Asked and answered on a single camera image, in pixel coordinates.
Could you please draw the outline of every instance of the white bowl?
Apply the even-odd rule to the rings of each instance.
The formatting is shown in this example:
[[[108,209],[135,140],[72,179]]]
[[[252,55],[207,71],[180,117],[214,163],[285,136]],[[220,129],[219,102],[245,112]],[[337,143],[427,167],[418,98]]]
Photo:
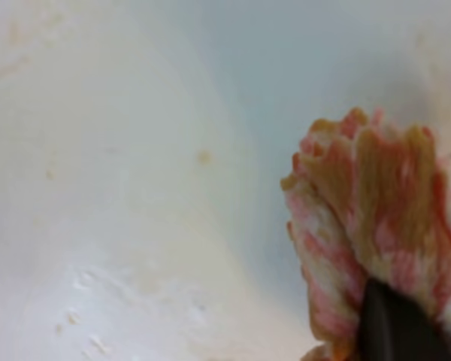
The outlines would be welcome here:
[[[0,360],[298,359],[279,179],[354,105],[451,150],[451,2],[0,0]]]

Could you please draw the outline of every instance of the white surface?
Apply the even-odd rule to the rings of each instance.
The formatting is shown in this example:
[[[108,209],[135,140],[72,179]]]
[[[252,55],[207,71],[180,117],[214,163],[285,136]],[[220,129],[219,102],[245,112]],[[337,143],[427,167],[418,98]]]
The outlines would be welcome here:
[[[353,105],[451,149],[451,2],[0,0],[0,360],[299,358],[278,182]]]

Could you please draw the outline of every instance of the food residue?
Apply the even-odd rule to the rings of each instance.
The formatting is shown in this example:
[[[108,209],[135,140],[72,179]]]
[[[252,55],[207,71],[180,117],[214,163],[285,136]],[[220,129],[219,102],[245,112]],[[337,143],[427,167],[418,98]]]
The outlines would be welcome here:
[[[210,164],[210,161],[212,160],[212,156],[208,150],[201,150],[197,154],[197,161],[201,165],[207,165]]]

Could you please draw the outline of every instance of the bowl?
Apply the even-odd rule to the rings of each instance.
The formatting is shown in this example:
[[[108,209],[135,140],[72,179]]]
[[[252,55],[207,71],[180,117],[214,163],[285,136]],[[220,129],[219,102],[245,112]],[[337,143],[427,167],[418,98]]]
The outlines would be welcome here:
[[[451,151],[451,2],[0,0],[0,360],[299,359],[279,180],[356,105]]]

